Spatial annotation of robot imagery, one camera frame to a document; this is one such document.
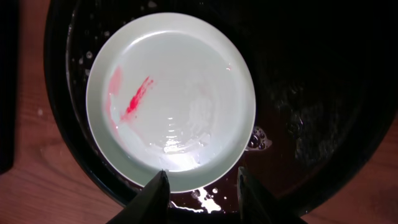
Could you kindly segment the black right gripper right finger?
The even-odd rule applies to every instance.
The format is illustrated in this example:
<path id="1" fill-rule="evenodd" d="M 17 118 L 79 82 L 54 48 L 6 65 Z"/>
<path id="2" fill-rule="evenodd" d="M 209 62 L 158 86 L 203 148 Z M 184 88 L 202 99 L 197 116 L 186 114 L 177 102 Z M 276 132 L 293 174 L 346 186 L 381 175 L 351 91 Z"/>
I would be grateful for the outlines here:
<path id="1" fill-rule="evenodd" d="M 241 223 L 306 224 L 279 201 L 244 167 L 239 167 L 237 192 Z"/>

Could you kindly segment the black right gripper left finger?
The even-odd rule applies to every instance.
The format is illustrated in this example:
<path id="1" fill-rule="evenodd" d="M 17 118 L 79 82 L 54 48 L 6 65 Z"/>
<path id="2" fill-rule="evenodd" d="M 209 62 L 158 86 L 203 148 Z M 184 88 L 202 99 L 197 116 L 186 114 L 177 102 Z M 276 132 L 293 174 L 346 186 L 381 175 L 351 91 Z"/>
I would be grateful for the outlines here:
<path id="1" fill-rule="evenodd" d="M 167 223 L 170 185 L 164 170 L 137 194 L 133 200 L 106 224 Z"/>

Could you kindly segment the mint green plate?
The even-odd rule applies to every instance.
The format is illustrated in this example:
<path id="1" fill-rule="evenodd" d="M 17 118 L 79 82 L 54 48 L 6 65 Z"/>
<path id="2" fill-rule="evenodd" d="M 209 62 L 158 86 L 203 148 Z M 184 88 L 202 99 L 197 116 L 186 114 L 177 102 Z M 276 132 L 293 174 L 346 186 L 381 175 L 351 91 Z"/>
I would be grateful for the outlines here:
<path id="1" fill-rule="evenodd" d="M 157 13 L 117 30 L 100 48 L 86 113 L 101 155 L 145 186 L 167 173 L 173 193 L 211 184 L 251 137 L 256 97 L 239 50 L 193 16 Z"/>

